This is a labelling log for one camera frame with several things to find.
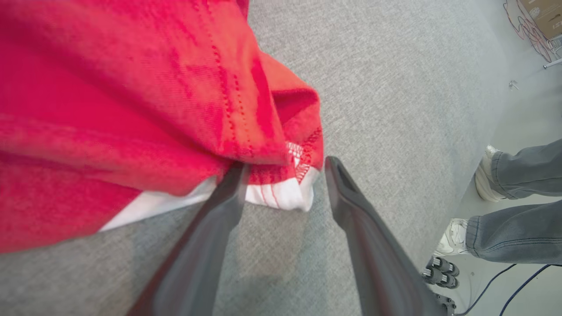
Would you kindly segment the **red basketball jersey garment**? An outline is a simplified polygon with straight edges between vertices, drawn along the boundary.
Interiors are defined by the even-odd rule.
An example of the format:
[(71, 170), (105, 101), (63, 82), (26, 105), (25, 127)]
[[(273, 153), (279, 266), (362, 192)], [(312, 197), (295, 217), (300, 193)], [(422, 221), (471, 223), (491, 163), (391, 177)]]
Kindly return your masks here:
[(250, 0), (0, 0), (0, 254), (207, 200), (311, 210), (317, 92), (263, 52)]

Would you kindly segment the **grey denim trouser leg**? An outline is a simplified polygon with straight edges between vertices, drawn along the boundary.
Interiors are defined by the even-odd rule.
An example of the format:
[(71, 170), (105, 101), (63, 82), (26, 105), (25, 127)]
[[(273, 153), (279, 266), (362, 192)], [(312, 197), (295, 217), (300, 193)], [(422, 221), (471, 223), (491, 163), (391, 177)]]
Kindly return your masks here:
[(562, 200), (473, 216), (466, 247), (490, 262), (562, 265)]
[(498, 151), (490, 165), (493, 189), (507, 199), (562, 197), (562, 139), (515, 155)]

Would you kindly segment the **white sneaker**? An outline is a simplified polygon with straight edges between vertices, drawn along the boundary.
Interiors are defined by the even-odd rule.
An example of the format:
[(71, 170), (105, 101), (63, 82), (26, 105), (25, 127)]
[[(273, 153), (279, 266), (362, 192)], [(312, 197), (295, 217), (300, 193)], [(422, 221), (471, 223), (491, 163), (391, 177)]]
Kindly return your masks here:
[(460, 254), (468, 254), (466, 246), (466, 230), (468, 221), (465, 219), (452, 219), (447, 225), (441, 240), (439, 241), (434, 256), (444, 257)]
[(489, 202), (498, 202), (506, 199), (494, 189), (492, 183), (492, 158), (497, 150), (493, 146), (487, 145), (484, 149), (484, 155), (479, 162), (479, 166), (475, 172), (475, 187), (480, 198)]

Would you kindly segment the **brown cardboard box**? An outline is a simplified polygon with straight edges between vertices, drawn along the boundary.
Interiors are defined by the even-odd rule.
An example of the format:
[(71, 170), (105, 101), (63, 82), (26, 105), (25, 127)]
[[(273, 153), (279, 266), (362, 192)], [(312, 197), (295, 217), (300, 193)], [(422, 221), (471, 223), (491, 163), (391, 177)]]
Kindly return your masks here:
[(562, 34), (562, 0), (520, 0), (539, 30), (548, 38)]

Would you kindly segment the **grey fabric sofa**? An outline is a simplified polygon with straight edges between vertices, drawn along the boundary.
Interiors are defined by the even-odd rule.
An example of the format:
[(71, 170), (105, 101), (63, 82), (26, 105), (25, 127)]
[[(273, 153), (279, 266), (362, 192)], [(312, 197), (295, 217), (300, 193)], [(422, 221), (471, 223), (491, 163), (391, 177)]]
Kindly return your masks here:
[[(257, 0), (265, 52), (321, 97), (338, 156), (420, 268), (456, 211), (508, 94), (482, 1)], [(324, 176), (309, 212), (247, 204), (213, 316), (360, 316)], [(0, 316), (125, 316), (195, 217), (192, 197), (142, 193), (108, 230), (0, 255)]]

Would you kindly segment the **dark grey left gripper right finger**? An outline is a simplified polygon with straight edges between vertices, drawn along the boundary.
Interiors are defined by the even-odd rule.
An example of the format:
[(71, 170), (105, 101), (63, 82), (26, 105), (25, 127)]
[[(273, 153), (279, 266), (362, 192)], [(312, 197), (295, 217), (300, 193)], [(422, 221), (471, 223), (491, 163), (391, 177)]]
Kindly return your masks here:
[(363, 316), (447, 316), (341, 160), (325, 159), (332, 215), (345, 232)]

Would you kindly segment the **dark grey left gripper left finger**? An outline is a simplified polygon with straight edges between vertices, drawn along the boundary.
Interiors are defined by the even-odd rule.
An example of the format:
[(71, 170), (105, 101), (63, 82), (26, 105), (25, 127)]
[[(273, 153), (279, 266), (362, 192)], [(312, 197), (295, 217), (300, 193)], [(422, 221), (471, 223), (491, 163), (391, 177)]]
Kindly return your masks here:
[(126, 316), (212, 316), (231, 231), (245, 204), (249, 166), (235, 162)]

